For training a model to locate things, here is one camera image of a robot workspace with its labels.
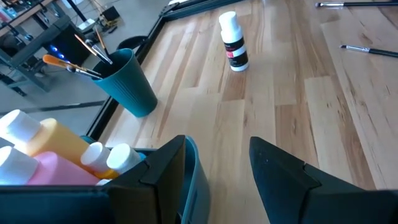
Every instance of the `bottle label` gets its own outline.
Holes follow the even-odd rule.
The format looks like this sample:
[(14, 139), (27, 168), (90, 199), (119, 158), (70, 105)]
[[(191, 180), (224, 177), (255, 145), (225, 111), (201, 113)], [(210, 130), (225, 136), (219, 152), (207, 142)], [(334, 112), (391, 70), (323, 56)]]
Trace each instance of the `bottle label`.
[(224, 43), (226, 49), (226, 56), (228, 57), (229, 64), (232, 67), (240, 67), (249, 61), (246, 47), (244, 46), (243, 37), (233, 43)]

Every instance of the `white bottle cap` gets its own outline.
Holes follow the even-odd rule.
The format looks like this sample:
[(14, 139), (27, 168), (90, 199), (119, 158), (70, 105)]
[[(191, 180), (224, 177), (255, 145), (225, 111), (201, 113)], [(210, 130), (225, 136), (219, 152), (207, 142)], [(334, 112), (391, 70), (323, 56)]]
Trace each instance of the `white bottle cap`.
[(111, 181), (111, 179), (102, 179), (102, 180), (98, 181), (96, 186), (102, 186), (102, 185), (108, 183), (109, 181)]
[(39, 161), (11, 146), (0, 148), (0, 185), (26, 184)]
[(234, 11), (222, 13), (218, 18), (218, 22), (220, 22), (221, 30), (236, 30), (239, 28), (236, 12)]
[(42, 125), (21, 110), (13, 110), (0, 118), (0, 137), (21, 145), (29, 142)]
[(109, 168), (122, 174), (140, 163), (141, 157), (128, 144), (122, 143), (113, 147), (106, 161)]
[(81, 155), (80, 162), (95, 172), (105, 172), (109, 170), (106, 165), (111, 151), (100, 142), (94, 142), (88, 146), (87, 150)]

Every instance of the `blue light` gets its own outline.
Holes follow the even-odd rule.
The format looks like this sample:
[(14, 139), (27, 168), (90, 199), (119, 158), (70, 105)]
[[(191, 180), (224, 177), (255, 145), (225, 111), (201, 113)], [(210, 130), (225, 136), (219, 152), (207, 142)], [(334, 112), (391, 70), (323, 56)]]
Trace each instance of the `blue light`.
[(55, 51), (55, 52), (58, 51), (58, 48), (56, 48), (56, 47), (54, 47), (54, 46), (52, 46), (52, 45), (50, 45), (50, 48), (51, 48), (51, 50), (53, 50), (53, 51)]

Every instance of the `gray floor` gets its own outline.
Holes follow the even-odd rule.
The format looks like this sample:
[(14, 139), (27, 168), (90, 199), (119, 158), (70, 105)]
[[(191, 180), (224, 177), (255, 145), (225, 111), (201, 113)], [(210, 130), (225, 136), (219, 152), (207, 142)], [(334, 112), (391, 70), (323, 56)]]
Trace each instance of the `gray floor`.
[[(71, 17), (72, 21), (80, 24), (81, 20), (76, 13), (67, 9), (61, 1), (57, 1), (60, 6)], [(110, 52), (116, 50), (118, 44), (128, 37), (135, 35), (147, 35), (155, 24), (159, 12), (167, 5), (169, 0), (101, 0), (111, 3), (115, 6), (121, 15), (122, 21), (118, 28), (112, 33), (104, 36), (104, 41)], [(78, 5), (87, 18), (96, 19), (98, 11), (89, 2), (84, 0)], [(50, 21), (56, 18), (48, 15)], [(34, 37), (37, 37), (42, 29), (29, 19), (23, 23), (22, 27)], [(36, 56), (41, 57), (46, 51), (42, 49)], [(92, 68), (97, 63), (97, 58), (90, 56), (85, 62), (85, 66)], [(8, 68), (0, 65), (0, 72), (9, 73)], [(50, 92), (45, 93), (32, 85), (22, 86), (28, 96), (22, 97), (0, 83), (0, 112), (24, 109), (24, 108), (42, 108), (47, 106), (69, 105), (74, 103), (86, 103), (92, 101), (101, 101), (107, 99), (107, 94), (97, 87), (89, 78), (62, 71), (60, 68), (48, 66), (45, 67), (46, 76), (40, 78), (40, 81), (50, 87)], [(9, 76), (17, 79), (16, 73), (9, 73)], [(45, 111), (30, 113), (35, 119), (55, 118), (64, 125), (68, 126), (76, 134), (85, 134), (93, 118), (96, 116), (100, 106), (89, 108), (78, 108), (57, 111)], [(0, 146), (7, 145), (7, 142), (0, 139)]]

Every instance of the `light wood surface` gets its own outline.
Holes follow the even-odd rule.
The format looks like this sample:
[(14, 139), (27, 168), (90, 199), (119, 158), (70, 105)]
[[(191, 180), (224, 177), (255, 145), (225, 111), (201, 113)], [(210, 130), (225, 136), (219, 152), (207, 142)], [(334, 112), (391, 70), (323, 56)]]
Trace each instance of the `light wood surface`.
[[(101, 140), (159, 147), (191, 135), (211, 189), (209, 223), (266, 223), (249, 138), (259, 136), (364, 189), (398, 188), (398, 9), (315, 9), (244, 1), (169, 22), (142, 67), (159, 99), (137, 119), (119, 106)], [(232, 72), (218, 16), (235, 10), (250, 67)]]
[[(46, 6), (50, 4), (54, 0), (44, 0), (42, 1), (42, 5)], [(18, 17), (16, 20), (11, 22), (11, 25), (13, 27), (18, 26), (19, 24), (23, 23), (25, 20), (27, 20), (30, 16), (33, 16), (36, 12), (39, 12), (42, 9), (41, 5), (37, 5), (33, 7), (32, 9), (29, 10), (29, 12), (23, 14), (22, 16)], [(0, 37), (10, 31), (9, 27), (4, 27), (0, 29)]]

